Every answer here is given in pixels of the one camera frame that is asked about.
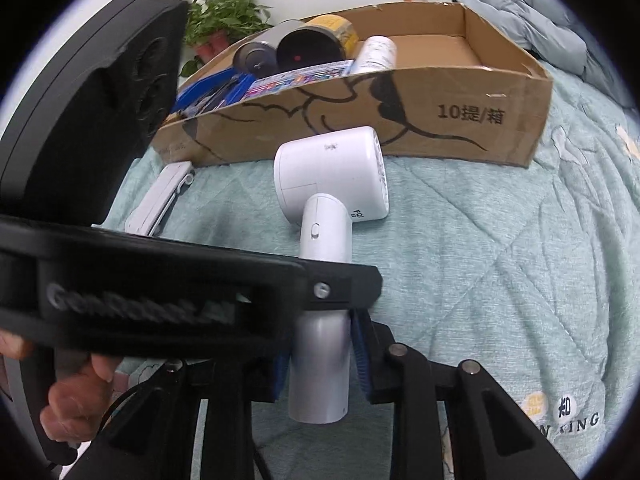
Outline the person's left hand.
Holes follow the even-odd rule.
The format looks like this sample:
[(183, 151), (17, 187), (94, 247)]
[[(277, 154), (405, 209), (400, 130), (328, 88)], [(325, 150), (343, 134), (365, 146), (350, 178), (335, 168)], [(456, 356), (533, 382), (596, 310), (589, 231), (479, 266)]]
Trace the person's left hand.
[(58, 380), (48, 393), (48, 404), (39, 415), (49, 440), (82, 443), (91, 441), (110, 406), (113, 380), (122, 358), (93, 354), (74, 374)]

